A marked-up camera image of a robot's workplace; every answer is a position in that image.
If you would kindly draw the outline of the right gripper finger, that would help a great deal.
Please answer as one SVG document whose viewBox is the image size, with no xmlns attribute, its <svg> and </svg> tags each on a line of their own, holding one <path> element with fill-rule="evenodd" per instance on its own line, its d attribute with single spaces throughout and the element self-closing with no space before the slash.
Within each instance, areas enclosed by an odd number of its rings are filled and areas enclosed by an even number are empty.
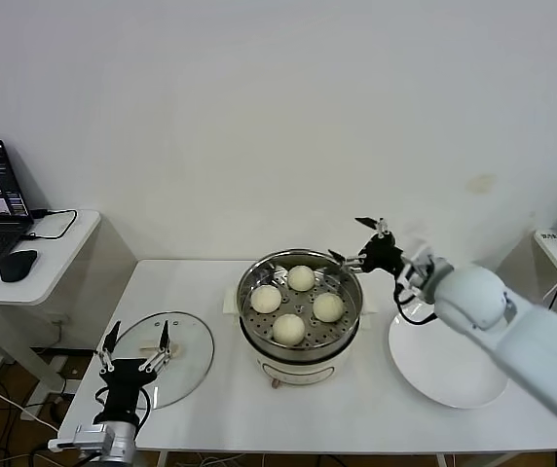
<svg viewBox="0 0 557 467">
<path fill-rule="evenodd" d="M 375 238 L 385 238 L 390 234 L 389 226 L 385 218 L 356 217 L 355 220 L 372 230 Z"/>
<path fill-rule="evenodd" d="M 329 255 L 340 265 L 342 269 L 347 270 L 362 270 L 362 264 L 364 262 L 363 255 L 356 256 L 343 256 L 342 254 L 328 249 Z"/>
</svg>

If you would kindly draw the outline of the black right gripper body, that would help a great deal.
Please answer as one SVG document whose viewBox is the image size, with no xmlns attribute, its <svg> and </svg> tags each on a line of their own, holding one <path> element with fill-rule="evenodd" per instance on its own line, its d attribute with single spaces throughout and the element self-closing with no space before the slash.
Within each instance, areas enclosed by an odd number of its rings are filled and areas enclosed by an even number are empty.
<svg viewBox="0 0 557 467">
<path fill-rule="evenodd" d="M 358 253 L 360 269 L 364 273 L 382 269 L 391 275 L 400 275 L 404 269 L 402 253 L 392 233 L 375 234 Z"/>
</svg>

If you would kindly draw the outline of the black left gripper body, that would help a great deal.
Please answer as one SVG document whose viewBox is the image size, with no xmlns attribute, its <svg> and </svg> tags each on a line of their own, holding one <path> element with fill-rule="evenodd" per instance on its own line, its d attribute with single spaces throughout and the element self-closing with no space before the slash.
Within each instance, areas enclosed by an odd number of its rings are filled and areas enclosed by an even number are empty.
<svg viewBox="0 0 557 467">
<path fill-rule="evenodd" d="M 156 372 L 149 368 L 141 370 L 143 359 L 116 359 L 112 362 L 113 371 L 103 369 L 100 377 L 105 386 L 95 393 L 95 398 L 106 394 L 103 409 L 94 423 L 120 421 L 139 423 L 136 414 L 138 398 L 144 387 L 156 380 Z"/>
</svg>

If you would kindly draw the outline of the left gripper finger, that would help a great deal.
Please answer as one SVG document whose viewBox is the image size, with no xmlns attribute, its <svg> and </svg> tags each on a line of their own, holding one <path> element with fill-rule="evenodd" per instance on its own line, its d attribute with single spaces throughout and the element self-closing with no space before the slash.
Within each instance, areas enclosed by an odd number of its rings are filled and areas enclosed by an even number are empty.
<svg viewBox="0 0 557 467">
<path fill-rule="evenodd" d="M 102 374 L 112 373 L 114 371 L 112 354 L 116 347 L 120 325 L 121 325 L 121 321 L 117 321 L 114 324 L 112 329 L 105 336 L 101 344 L 101 347 L 99 347 L 95 352 L 101 364 L 100 372 Z"/>
<path fill-rule="evenodd" d="M 142 373 L 158 374 L 169 362 L 171 358 L 170 337 L 168 330 L 168 322 L 164 322 L 158 345 L 152 350 L 152 353 L 145 359 L 138 370 Z"/>
</svg>

